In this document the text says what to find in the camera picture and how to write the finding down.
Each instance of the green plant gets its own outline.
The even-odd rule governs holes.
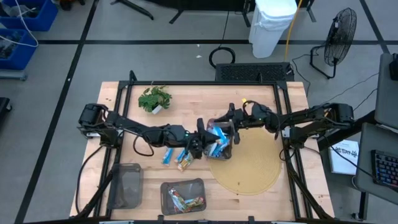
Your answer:
[[[166,86],[155,86],[152,89],[146,89],[138,98],[138,106],[144,108],[146,112],[152,112],[157,105],[165,109],[169,108],[172,95],[164,91],[165,87]]]

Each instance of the gray floor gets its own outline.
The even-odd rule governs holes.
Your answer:
[[[85,6],[75,3],[70,12],[60,11],[48,32],[35,32],[39,40],[79,40],[93,0]],[[150,11],[155,20],[138,14],[122,4],[111,6],[100,0],[88,33],[88,40],[170,40],[221,39],[226,12],[184,12],[170,25],[168,21],[177,12],[144,1],[134,0]],[[385,40],[398,40],[395,29],[395,0],[366,1]],[[298,15],[292,40],[325,40],[332,18],[346,7],[358,15],[356,40],[376,40],[372,27],[359,0],[317,0],[312,22],[305,11]],[[249,28],[243,18],[230,13],[225,39],[247,39]],[[87,103],[96,102],[101,82],[125,80],[134,70],[139,80],[214,80],[215,71],[208,64],[209,53],[217,44],[191,45],[85,45],[78,62],[67,99],[55,130],[43,171],[40,175],[25,222],[66,218],[75,192],[76,177],[83,159],[86,140],[76,130],[77,119]],[[281,62],[284,45],[278,45],[271,57],[252,56],[251,45],[225,45],[236,52],[236,62]],[[289,60],[307,54],[312,45],[291,45]],[[397,45],[389,45],[398,52]],[[0,223],[12,223],[24,196],[27,183],[43,145],[59,94],[75,54],[76,45],[41,45],[36,50],[26,72],[25,82],[0,80],[0,96],[12,100],[14,110],[0,132]],[[329,100],[346,88],[378,72],[380,45],[353,45],[338,66],[333,80],[324,79],[309,67],[309,57],[296,60],[299,72],[311,81],[308,94],[310,105]],[[223,52],[215,55],[216,63],[228,63],[230,56]],[[331,67],[317,57],[315,63],[331,73]],[[297,81],[303,81],[297,74]],[[357,106],[377,86],[377,77],[362,83],[335,102]],[[374,108],[373,94],[358,110],[358,118]],[[359,140],[359,135],[351,139]],[[327,175],[335,215],[350,219],[359,208],[360,194],[346,182],[334,181]],[[391,223],[398,206],[371,196],[368,221]]]

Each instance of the wooden table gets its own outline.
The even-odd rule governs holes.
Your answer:
[[[288,92],[292,111],[308,108],[307,98],[301,82],[288,82]],[[113,109],[116,98],[118,82],[104,82],[98,97],[98,103]],[[132,96],[129,105],[128,118],[148,126],[160,126],[167,123],[182,124],[189,131],[196,130],[197,118],[203,118],[206,123],[210,118],[217,118],[227,112],[229,103],[234,103],[240,108],[242,99],[254,100],[267,105],[276,112],[275,98],[271,86],[186,86],[174,85],[168,87],[168,92],[173,96],[171,106],[157,115],[149,114],[138,107],[138,97],[148,86],[135,85],[132,88]],[[123,111],[125,93],[122,96],[122,103],[119,113]],[[283,93],[279,90],[282,110],[285,110]],[[113,210],[112,219],[133,219],[133,220],[156,220],[161,215],[160,210],[160,185],[163,182],[174,182],[202,178],[205,182],[207,208],[202,212],[187,213],[165,216],[165,220],[233,220],[245,221],[248,216],[254,216],[257,221],[264,220],[294,220],[293,205],[290,200],[290,188],[285,163],[282,163],[282,170],[278,181],[267,191],[259,195],[237,195],[226,190],[214,179],[208,161],[206,159],[195,161],[186,171],[180,172],[172,162],[170,167],[160,162],[165,149],[155,148],[155,155],[143,157],[132,150],[134,136],[126,134],[123,142],[123,149],[120,163],[139,163],[144,169],[144,190],[142,203],[132,210]],[[88,140],[84,160],[98,148],[99,138]],[[282,148],[282,141],[277,139]],[[318,149],[317,142],[309,139],[306,146]],[[148,153],[148,145],[144,141],[137,142],[138,150]],[[90,200],[97,190],[100,181],[100,173],[103,165],[105,149],[86,164],[80,181],[79,208],[80,210]],[[328,186],[323,172],[320,156],[308,149],[301,150],[304,173],[307,186],[318,203],[325,211],[334,216],[331,205]],[[303,197],[298,187],[297,195],[300,205],[300,214],[305,217]],[[108,191],[103,195],[101,215],[105,214]],[[73,202],[71,215],[75,215]]]

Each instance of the round placemat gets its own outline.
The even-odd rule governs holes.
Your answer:
[[[232,158],[210,159],[214,178],[226,189],[242,195],[255,195],[269,189],[280,174],[281,148],[274,135],[264,128],[239,130],[241,142],[234,144]]]

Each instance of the blue bin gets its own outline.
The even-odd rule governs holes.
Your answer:
[[[21,35],[20,43],[35,45],[35,40],[26,30],[22,29],[0,29],[0,35],[3,37],[18,32]],[[36,47],[25,45],[16,45],[8,58],[0,58],[0,69],[23,70],[29,63],[30,58],[35,52]]]
[[[10,7],[17,5],[15,0],[3,0],[3,3]],[[18,0],[18,4],[20,6],[25,4],[28,7],[39,7],[40,9],[37,17],[24,17],[26,26],[31,31],[48,31],[58,13],[57,7],[51,0]],[[0,22],[8,29],[25,29],[19,17],[0,17]]]

